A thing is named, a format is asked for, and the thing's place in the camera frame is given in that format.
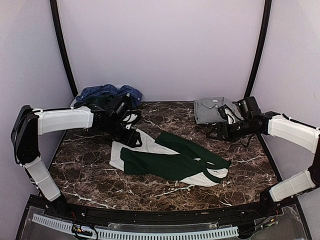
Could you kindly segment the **white and green raglan shirt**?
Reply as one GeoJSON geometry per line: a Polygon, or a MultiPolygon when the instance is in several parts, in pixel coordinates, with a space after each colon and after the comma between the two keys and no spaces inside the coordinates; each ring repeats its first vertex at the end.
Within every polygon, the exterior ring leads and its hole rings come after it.
{"type": "Polygon", "coordinates": [[[138,130],[142,145],[128,147],[114,141],[109,164],[128,175],[155,175],[169,181],[212,187],[227,176],[231,162],[173,133],[152,138],[138,130]]]}

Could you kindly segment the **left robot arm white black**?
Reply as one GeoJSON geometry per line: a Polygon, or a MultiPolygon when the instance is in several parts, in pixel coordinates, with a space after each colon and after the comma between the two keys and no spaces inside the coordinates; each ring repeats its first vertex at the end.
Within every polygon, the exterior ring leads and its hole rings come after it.
{"type": "Polygon", "coordinates": [[[14,159],[22,166],[42,195],[51,203],[51,210],[60,218],[67,218],[70,206],[41,158],[38,137],[51,132],[70,129],[98,128],[110,134],[113,139],[130,148],[142,146],[141,135],[135,129],[128,129],[124,121],[128,108],[120,104],[116,109],[103,109],[97,105],[33,109],[24,105],[11,132],[14,159]]]}

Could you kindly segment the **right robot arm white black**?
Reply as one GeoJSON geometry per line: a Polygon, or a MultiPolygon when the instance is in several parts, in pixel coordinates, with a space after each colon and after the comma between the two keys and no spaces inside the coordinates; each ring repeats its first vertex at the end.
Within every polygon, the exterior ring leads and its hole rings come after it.
{"type": "Polygon", "coordinates": [[[266,217],[275,208],[275,203],[320,187],[320,129],[285,114],[273,111],[245,118],[233,124],[217,122],[206,137],[213,140],[235,142],[241,137],[264,134],[284,139],[307,149],[314,155],[312,165],[300,173],[283,180],[266,191],[266,198],[255,205],[255,213],[266,217]]]}

